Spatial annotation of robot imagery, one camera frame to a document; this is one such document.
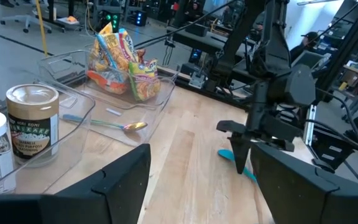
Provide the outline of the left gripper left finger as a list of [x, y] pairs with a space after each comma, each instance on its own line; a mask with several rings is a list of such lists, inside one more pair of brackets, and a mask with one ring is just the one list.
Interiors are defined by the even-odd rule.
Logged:
[[150, 164], [150, 145], [141, 144], [83, 180], [42, 197], [41, 224], [136, 224]]

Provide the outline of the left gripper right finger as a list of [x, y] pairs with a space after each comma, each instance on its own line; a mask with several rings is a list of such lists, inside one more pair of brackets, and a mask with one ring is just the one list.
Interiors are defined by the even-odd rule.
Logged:
[[254, 175], [275, 224], [358, 224], [358, 184], [257, 142]]

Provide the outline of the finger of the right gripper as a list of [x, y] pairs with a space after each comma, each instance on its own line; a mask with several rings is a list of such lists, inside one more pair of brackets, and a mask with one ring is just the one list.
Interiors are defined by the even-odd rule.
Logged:
[[251, 140], [248, 136], [239, 133], [232, 133], [229, 140], [234, 154], [237, 173], [242, 174], [246, 165]]
[[216, 129], [221, 132], [240, 133], [243, 134], [247, 131], [247, 128], [233, 120], [222, 120], [217, 123]]

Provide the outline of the teal plastic spoon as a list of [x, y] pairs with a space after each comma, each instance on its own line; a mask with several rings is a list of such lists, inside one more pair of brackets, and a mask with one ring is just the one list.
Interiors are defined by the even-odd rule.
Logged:
[[[228, 150], [228, 149], [220, 149], [218, 150], [218, 155], [234, 162], [235, 158], [234, 158], [234, 154], [232, 153], [232, 151]], [[242, 172], [245, 176], [247, 176], [251, 181], [257, 183], [257, 179], [255, 178], [254, 174], [247, 168], [244, 167], [244, 170]]]

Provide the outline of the iridescent rainbow metal spoon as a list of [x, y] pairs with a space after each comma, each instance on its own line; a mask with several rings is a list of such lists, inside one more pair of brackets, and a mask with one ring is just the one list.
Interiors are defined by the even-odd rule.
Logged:
[[[78, 123], [83, 120], [81, 117], [78, 117], [78, 116], [75, 116], [72, 114], [63, 114], [62, 119], [66, 120], [66, 121], [72, 121], [72, 122], [78, 122]], [[99, 120], [91, 119], [90, 123], [98, 125], [98, 126], [109, 126], [109, 127], [118, 128], [124, 132], [139, 131], [139, 130], [144, 129], [148, 126], [148, 124], [143, 121], [121, 125], [121, 124], [109, 123], [106, 121], [99, 121]]]

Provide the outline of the green lime ramen packet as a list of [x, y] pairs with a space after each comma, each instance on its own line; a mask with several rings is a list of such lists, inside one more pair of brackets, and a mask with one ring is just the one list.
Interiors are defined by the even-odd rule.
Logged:
[[144, 63], [129, 63], [129, 78], [134, 97], [137, 101], [146, 101], [155, 97], [160, 91], [157, 59]]

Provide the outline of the tan lid seasoning jar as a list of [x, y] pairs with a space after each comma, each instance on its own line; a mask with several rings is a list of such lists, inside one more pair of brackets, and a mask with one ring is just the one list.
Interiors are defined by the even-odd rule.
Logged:
[[44, 166], [56, 158], [59, 92], [41, 84], [16, 85], [6, 92], [12, 151], [19, 164]]

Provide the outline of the orange white ramen packet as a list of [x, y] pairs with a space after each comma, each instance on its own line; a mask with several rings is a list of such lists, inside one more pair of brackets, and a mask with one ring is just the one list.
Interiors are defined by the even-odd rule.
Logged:
[[102, 89], [121, 95], [128, 90], [129, 87], [129, 74], [120, 70], [108, 70], [98, 72], [88, 70], [87, 76], [94, 81]]

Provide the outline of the clear plastic bin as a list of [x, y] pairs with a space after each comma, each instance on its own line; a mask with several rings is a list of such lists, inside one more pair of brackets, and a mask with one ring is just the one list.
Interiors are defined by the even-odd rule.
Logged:
[[63, 95], [63, 99], [60, 101], [60, 119], [63, 114], [72, 114], [81, 118], [85, 116], [85, 100], [80, 99], [80, 94], [83, 94], [95, 102], [91, 114], [86, 117], [89, 122], [91, 119], [95, 119], [121, 125], [139, 121], [148, 124], [146, 128], [139, 131], [124, 132], [118, 128], [90, 123], [90, 130], [129, 146], [138, 146], [148, 142], [163, 116], [163, 110], [167, 103], [164, 106], [153, 108], [139, 105], [126, 108], [122, 104], [116, 105], [95, 97], [85, 87], [88, 53], [85, 50], [77, 50], [47, 57], [38, 62], [40, 76], [45, 78], [43, 83], [55, 81], [77, 91], [74, 94], [60, 87], [57, 88]]
[[[11, 142], [11, 131], [9, 120], [7, 117], [6, 92], [8, 89], [23, 84], [41, 84], [58, 87], [69, 93], [76, 94], [77, 91], [65, 85], [52, 81], [51, 83], [43, 83], [44, 77], [34, 75], [21, 69], [0, 70], [0, 112], [7, 118], [7, 135]], [[55, 159], [49, 161], [44, 166], [33, 166], [35, 161], [31, 159], [29, 162], [19, 164], [16, 162], [13, 151], [13, 171], [7, 175], [16, 181], [16, 188], [12, 192], [1, 194], [53, 194], [61, 190], [59, 181], [81, 160], [85, 149], [86, 139], [90, 128], [90, 122], [86, 119], [91, 114], [91, 110], [95, 106], [95, 102], [87, 96], [80, 94], [80, 99], [85, 100], [85, 116], [79, 123], [70, 123], [60, 119], [60, 101], [63, 95], [59, 92], [59, 140], [57, 142], [58, 154]]]
[[[104, 71], [108, 71], [108, 70], [120, 70], [118, 68], [111, 68], [111, 67], [109, 67], [107, 70], [96, 70], [93, 67], [93, 63], [90, 60], [90, 53], [91, 53], [91, 51], [89, 51], [87, 58], [86, 58], [86, 63], [87, 63], [86, 72], [88, 70], [94, 70], [94, 71], [98, 71], [98, 72], [104, 72]], [[129, 66], [128, 66], [127, 70], [120, 70], [120, 71], [126, 72], [129, 74]], [[146, 101], [137, 101], [134, 97], [133, 92], [132, 92], [130, 78], [129, 78], [128, 90], [121, 95], [117, 95], [114, 93], [110, 93], [110, 92], [102, 89], [101, 87], [99, 87], [94, 81], [92, 81], [87, 76], [86, 72], [85, 72], [85, 75], [86, 75], [85, 87], [87, 87], [89, 89], [89, 92], [91, 94], [93, 94], [95, 97], [100, 98], [102, 100], [106, 100], [106, 101], [110, 101], [111, 103], [115, 103], [116, 105], [122, 104], [126, 108], [129, 108], [133, 105], [139, 105], [139, 106], [144, 106], [144, 107], [149, 107], [149, 108], [164, 106], [167, 103], [167, 101], [169, 100], [170, 95], [172, 94], [172, 91], [175, 87], [174, 80], [177, 77], [176, 74], [169, 75], [169, 76], [163, 76], [158, 73], [158, 79], [160, 80], [160, 84], [161, 84], [159, 93], [155, 97], [150, 98]]]

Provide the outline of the person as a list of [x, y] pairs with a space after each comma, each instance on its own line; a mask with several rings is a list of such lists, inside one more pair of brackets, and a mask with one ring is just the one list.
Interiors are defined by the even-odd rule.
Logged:
[[314, 52], [314, 46], [318, 43], [318, 33], [309, 32], [302, 35], [302, 41], [290, 51], [291, 63], [293, 63], [305, 50]]
[[197, 1], [193, 1], [192, 5], [188, 8], [186, 14], [189, 18], [198, 19], [200, 16], [200, 5]]

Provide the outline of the computer tower blue light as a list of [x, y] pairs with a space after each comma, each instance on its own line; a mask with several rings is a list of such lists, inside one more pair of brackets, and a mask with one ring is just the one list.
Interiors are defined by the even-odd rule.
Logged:
[[147, 23], [147, 13], [145, 11], [136, 11], [134, 18], [134, 25], [143, 27]]

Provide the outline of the computer tower green light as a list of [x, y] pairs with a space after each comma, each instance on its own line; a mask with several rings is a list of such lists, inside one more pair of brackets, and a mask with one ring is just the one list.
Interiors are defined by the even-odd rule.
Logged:
[[112, 31], [118, 32], [119, 30], [119, 23], [121, 20], [121, 13], [120, 12], [110, 12], [106, 10], [102, 10], [99, 13], [99, 28], [102, 30], [106, 25], [111, 24]]

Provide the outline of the white office chair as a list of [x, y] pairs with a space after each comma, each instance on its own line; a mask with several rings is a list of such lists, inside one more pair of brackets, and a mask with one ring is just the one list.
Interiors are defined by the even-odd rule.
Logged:
[[5, 25], [6, 21], [23, 22], [25, 24], [25, 28], [23, 29], [23, 32], [25, 33], [29, 32], [29, 27], [31, 24], [37, 24], [40, 27], [43, 27], [44, 29], [46, 29], [47, 33], [49, 34], [52, 32], [52, 28], [50, 26], [46, 24], [41, 24], [40, 21], [35, 16], [31, 16], [29, 14], [2, 17], [0, 20], [1, 25]]

